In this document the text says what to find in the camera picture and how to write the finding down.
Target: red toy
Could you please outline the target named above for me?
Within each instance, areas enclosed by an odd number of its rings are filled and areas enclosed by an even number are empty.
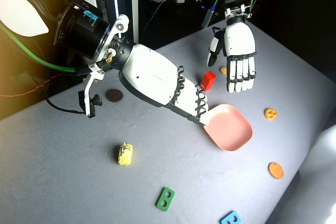
[[[212,85],[214,84],[216,80],[216,76],[214,73],[212,73],[211,71],[209,71],[208,73],[206,73],[204,76],[203,76],[203,79],[201,81],[201,88],[204,90],[204,91],[208,91],[211,89]]]

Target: table surface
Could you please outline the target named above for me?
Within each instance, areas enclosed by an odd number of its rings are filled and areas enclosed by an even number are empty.
[[[0,121],[0,223],[219,223],[232,210],[243,223],[265,223],[335,106],[336,84],[248,23],[256,40],[253,89],[229,94],[219,68],[206,67],[211,27],[158,52],[200,81],[217,75],[209,106],[235,106],[253,127],[234,152],[219,149],[203,128],[129,93],[113,70],[93,85],[103,107],[97,116],[63,113],[42,101]],[[216,26],[224,27],[225,22]],[[79,109],[75,86],[51,98]],[[124,98],[104,94],[120,89]],[[265,108],[278,117],[267,121]],[[119,166],[123,143],[134,146],[132,165]],[[276,180],[268,164],[285,171]],[[155,204],[163,187],[175,191],[167,212]]]

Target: square pink dish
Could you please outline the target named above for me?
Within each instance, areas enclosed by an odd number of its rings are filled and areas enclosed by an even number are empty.
[[[219,148],[236,151],[251,139],[252,127],[235,107],[221,104],[208,113],[210,123],[203,127]]]

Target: robotic arm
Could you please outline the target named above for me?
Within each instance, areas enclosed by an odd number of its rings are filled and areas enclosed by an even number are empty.
[[[89,91],[94,81],[103,80],[103,68],[109,66],[119,70],[122,84],[143,101],[164,106],[195,123],[208,124],[207,96],[182,75],[182,66],[176,67],[154,50],[117,36],[128,29],[126,15],[119,15],[110,25],[102,19],[99,10],[84,0],[67,0],[53,16],[47,11],[52,3],[39,1],[0,0],[0,6],[5,7],[0,11],[0,21],[7,29],[29,39],[51,36],[55,46],[66,45],[93,61],[75,68],[77,75],[87,74],[83,90],[78,93],[86,116],[94,117],[95,105],[102,105],[100,97],[96,94],[91,98]],[[28,19],[34,20],[33,27],[39,29],[31,33]]]
[[[227,57],[227,90],[229,93],[246,91],[253,87],[256,76],[255,40],[251,29],[245,24],[245,19],[251,14],[246,12],[242,0],[224,0],[224,5],[227,27],[213,27],[215,36],[209,48],[207,65],[211,67],[223,49]]]

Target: green domino block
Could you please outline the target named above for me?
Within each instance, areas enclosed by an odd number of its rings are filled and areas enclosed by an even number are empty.
[[[167,187],[165,187],[161,193],[159,200],[156,203],[156,206],[163,211],[167,211],[170,203],[173,200],[175,192]]]

